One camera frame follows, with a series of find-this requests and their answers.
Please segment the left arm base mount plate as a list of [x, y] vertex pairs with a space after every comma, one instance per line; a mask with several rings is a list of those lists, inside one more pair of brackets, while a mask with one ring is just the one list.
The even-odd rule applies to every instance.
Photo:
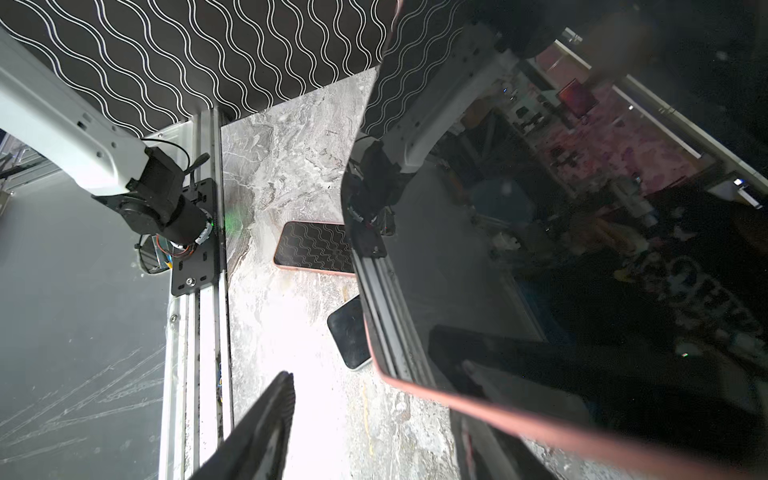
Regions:
[[180, 297], [215, 283], [220, 273], [218, 189], [212, 178], [182, 189], [183, 210], [171, 242], [181, 246], [172, 260], [171, 295]]

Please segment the aluminium front rail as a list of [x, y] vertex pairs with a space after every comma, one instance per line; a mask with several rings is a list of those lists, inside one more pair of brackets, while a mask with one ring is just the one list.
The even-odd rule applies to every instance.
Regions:
[[213, 181], [217, 265], [214, 280], [194, 286], [189, 294], [169, 297], [159, 479], [191, 478], [235, 424], [221, 126], [222, 116], [214, 107], [162, 132], [194, 157], [211, 155], [196, 178]]

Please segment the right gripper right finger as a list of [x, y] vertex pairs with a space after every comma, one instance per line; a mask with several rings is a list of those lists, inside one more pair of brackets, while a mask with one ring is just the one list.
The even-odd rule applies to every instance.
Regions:
[[519, 438], [462, 413], [450, 413], [460, 479], [555, 479]]

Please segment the black phone middle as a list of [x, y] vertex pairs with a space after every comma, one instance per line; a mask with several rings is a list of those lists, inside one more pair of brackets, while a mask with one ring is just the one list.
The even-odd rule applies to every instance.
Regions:
[[327, 326], [349, 370], [357, 370], [371, 359], [360, 296], [332, 312]]

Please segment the black phone pink case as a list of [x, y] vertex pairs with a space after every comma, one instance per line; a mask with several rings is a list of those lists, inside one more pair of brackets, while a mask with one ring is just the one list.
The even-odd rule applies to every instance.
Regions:
[[343, 224], [288, 221], [283, 226], [273, 263], [284, 269], [353, 275], [351, 247]]

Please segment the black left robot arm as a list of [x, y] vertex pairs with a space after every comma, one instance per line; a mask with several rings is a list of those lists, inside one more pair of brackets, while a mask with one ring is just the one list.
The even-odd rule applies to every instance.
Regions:
[[189, 170], [112, 124], [7, 32], [1, 34], [1, 128], [137, 234], [188, 247], [213, 231], [212, 215], [184, 194]]

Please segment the black smartphone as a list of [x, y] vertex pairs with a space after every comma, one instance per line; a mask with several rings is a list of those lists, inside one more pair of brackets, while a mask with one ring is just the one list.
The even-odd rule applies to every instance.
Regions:
[[342, 188], [392, 377], [767, 471], [767, 5], [379, 1]]

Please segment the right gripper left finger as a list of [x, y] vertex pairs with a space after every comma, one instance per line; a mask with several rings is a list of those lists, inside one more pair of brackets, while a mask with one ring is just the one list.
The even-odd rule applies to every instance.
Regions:
[[295, 412], [294, 376], [282, 371], [192, 480], [280, 480]]

